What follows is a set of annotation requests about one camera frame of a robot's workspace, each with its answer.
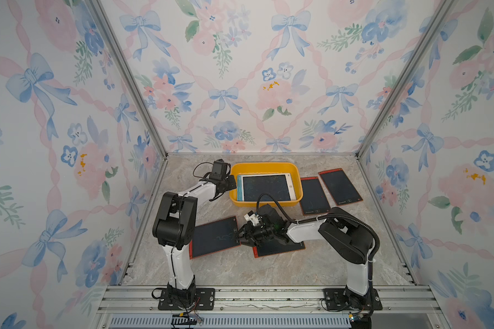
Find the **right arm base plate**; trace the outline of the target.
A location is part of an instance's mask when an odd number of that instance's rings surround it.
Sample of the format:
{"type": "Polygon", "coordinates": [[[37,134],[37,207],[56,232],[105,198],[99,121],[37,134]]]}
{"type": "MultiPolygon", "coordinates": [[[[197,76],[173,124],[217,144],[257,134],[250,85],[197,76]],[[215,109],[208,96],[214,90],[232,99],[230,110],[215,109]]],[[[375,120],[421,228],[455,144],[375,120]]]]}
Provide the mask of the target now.
{"type": "Polygon", "coordinates": [[[346,288],[326,288],[322,290],[323,308],[327,311],[382,311],[383,306],[376,289],[360,296],[346,288]]]}

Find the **red writing tablet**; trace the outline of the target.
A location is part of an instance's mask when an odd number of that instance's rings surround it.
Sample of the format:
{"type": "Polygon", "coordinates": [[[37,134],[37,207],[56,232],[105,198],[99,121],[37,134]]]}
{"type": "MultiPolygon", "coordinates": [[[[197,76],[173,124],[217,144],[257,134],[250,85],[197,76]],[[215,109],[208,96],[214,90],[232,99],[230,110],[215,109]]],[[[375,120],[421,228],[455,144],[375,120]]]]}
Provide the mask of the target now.
{"type": "Polygon", "coordinates": [[[294,243],[283,245],[276,240],[265,241],[261,245],[253,248],[255,258],[296,252],[305,249],[304,243],[294,243]]]}
{"type": "Polygon", "coordinates": [[[236,216],[196,226],[189,245],[190,259],[239,247],[241,243],[236,237],[237,231],[236,216]]]}
{"type": "Polygon", "coordinates": [[[330,211],[331,207],[318,177],[301,178],[303,197],[300,201],[304,215],[319,215],[330,211]]]}
{"type": "Polygon", "coordinates": [[[362,196],[342,168],[318,173],[337,206],[361,202],[362,196]]]}

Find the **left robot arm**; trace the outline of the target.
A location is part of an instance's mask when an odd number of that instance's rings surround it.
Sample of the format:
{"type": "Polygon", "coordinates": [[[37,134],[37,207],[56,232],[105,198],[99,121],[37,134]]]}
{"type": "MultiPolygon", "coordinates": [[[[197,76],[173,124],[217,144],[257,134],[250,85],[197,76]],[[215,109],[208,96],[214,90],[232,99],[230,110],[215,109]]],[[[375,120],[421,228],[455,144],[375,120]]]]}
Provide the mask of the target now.
{"type": "Polygon", "coordinates": [[[212,202],[235,189],[236,179],[227,175],[218,179],[204,177],[189,189],[163,194],[152,226],[152,236],[167,257],[170,273],[167,299],[187,306],[195,302],[196,279],[191,268],[189,245],[196,227],[198,205],[212,202]]]}

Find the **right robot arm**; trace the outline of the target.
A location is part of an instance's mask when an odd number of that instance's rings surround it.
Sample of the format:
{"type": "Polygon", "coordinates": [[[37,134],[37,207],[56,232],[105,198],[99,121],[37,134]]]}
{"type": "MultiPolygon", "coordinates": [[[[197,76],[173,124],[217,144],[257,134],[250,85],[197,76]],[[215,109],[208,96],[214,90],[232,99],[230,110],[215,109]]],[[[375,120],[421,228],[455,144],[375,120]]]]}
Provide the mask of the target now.
{"type": "Polygon", "coordinates": [[[258,248],[269,241],[281,245],[326,241],[347,264],[347,283],[342,293],[325,292],[327,311],[363,310],[372,313],[377,295],[373,288],[373,259],[380,238],[368,224],[339,207],[314,218],[295,220],[266,204],[249,212],[237,231],[242,245],[258,248]]]}

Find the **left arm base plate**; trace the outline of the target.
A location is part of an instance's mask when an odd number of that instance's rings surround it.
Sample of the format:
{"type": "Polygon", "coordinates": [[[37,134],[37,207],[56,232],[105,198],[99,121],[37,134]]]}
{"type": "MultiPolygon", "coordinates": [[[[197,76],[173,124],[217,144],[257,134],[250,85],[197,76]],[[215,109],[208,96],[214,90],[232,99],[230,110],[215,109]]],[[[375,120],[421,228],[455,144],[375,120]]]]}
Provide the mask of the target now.
{"type": "Polygon", "coordinates": [[[175,289],[157,288],[152,297],[158,301],[159,311],[212,311],[215,305],[214,288],[175,289]]]}

